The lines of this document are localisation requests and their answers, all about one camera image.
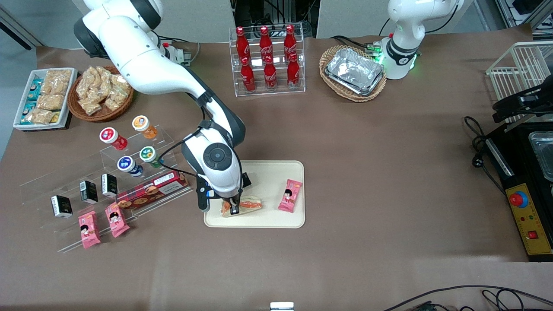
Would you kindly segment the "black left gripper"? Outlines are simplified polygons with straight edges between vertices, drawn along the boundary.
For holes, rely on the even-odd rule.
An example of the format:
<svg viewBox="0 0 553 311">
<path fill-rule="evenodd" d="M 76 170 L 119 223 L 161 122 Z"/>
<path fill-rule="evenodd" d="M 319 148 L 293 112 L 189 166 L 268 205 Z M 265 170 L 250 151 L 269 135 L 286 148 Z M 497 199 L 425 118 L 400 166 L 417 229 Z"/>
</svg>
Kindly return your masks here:
<svg viewBox="0 0 553 311">
<path fill-rule="evenodd" d="M 527 89 L 518 97 L 503 98 L 493 105 L 493 109 L 495 112 L 492 118 L 496 124 L 516 122 L 527 114 L 551 114 L 553 112 L 552 81 L 544 81 L 537 87 Z"/>
</svg>

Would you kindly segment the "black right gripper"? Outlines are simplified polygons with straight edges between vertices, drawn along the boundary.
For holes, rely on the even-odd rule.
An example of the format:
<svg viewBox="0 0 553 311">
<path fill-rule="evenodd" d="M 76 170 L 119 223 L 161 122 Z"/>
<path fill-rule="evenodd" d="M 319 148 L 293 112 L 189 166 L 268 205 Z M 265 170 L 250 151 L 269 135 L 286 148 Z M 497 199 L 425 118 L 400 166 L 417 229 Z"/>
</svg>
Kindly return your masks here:
<svg viewBox="0 0 553 311">
<path fill-rule="evenodd" d="M 228 202 L 230 204 L 230 208 L 229 208 L 230 215 L 239 214 L 241 195 L 242 195 L 241 192 L 227 192 L 227 193 L 215 192 L 216 198 L 222 199 L 223 201 Z"/>
</svg>

